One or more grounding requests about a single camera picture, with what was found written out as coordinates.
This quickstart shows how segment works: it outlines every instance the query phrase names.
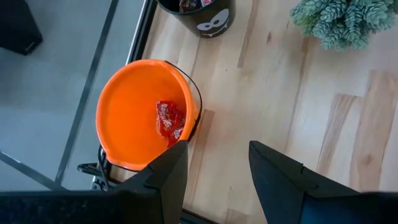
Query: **red candy wrapper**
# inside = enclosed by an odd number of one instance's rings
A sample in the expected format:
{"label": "red candy wrapper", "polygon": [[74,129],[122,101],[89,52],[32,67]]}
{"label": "red candy wrapper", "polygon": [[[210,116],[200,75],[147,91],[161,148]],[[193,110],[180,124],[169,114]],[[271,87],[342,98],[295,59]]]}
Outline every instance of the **red candy wrapper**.
{"label": "red candy wrapper", "polygon": [[210,4],[213,0],[201,0],[201,5],[202,7],[207,6],[208,4]]}
{"label": "red candy wrapper", "polygon": [[185,125],[184,114],[171,101],[158,101],[157,130],[161,136],[167,139],[167,147],[172,147],[180,139]]}
{"label": "red candy wrapper", "polygon": [[200,8],[200,0],[180,0],[180,12],[192,12]]}

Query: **skull face print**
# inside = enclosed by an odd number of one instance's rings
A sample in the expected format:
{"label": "skull face print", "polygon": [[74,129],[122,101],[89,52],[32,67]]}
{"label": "skull face print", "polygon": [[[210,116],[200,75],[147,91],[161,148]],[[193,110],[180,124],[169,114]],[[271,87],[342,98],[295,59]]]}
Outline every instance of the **skull face print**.
{"label": "skull face print", "polygon": [[211,19],[210,22],[204,22],[199,24],[197,27],[200,31],[210,31],[212,29],[217,29],[215,32],[210,34],[201,33],[201,35],[207,35],[209,37],[213,37],[215,34],[218,34],[223,29],[228,28],[228,21],[229,21],[229,10],[224,9],[219,12],[215,17]]}

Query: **bucket handle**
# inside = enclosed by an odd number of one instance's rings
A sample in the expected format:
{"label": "bucket handle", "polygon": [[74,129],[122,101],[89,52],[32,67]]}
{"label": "bucket handle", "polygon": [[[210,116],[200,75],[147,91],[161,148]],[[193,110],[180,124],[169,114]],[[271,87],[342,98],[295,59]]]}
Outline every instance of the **bucket handle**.
{"label": "bucket handle", "polygon": [[201,100],[201,94],[200,94],[200,91],[199,91],[199,88],[198,88],[197,84],[192,80],[191,77],[189,77],[189,75],[187,75],[183,70],[181,70],[181,69],[178,68],[177,66],[173,65],[172,63],[170,63],[170,62],[168,62],[168,61],[166,61],[166,60],[165,60],[165,62],[168,63],[169,65],[173,66],[173,67],[176,68],[178,71],[180,71],[182,74],[184,74],[187,78],[189,78],[189,80],[193,83],[193,85],[195,86],[195,88],[198,90],[199,100],[200,100],[200,109],[199,109],[199,114],[198,114],[198,117],[197,117],[197,119],[196,119],[196,121],[195,121],[195,124],[193,125],[191,134],[189,135],[189,138],[188,138],[188,141],[189,141],[189,140],[191,140],[191,138],[193,137],[193,135],[194,135],[195,132],[197,131],[197,127],[198,127],[198,125],[199,125],[199,121],[200,121],[200,118],[201,118],[201,110],[202,110],[202,105],[203,105],[202,100]]}

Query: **orange bucket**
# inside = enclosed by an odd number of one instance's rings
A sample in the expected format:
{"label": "orange bucket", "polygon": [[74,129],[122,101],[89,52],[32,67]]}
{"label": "orange bucket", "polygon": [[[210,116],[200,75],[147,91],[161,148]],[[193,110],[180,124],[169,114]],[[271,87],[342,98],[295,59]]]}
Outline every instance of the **orange bucket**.
{"label": "orange bucket", "polygon": [[117,71],[105,85],[96,129],[110,163],[140,171],[167,150],[167,140],[157,130],[158,101],[173,101],[186,114],[180,140],[195,132],[200,111],[179,70],[162,60],[138,60]]}

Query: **black bucket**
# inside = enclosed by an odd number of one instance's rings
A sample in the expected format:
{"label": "black bucket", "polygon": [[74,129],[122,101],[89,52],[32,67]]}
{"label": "black bucket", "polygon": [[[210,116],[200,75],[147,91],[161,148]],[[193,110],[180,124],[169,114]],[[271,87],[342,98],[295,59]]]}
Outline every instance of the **black bucket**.
{"label": "black bucket", "polygon": [[179,0],[157,1],[162,9],[202,38],[213,38],[223,34],[232,25],[236,14],[235,0],[213,0],[207,6],[192,12],[179,12]]}

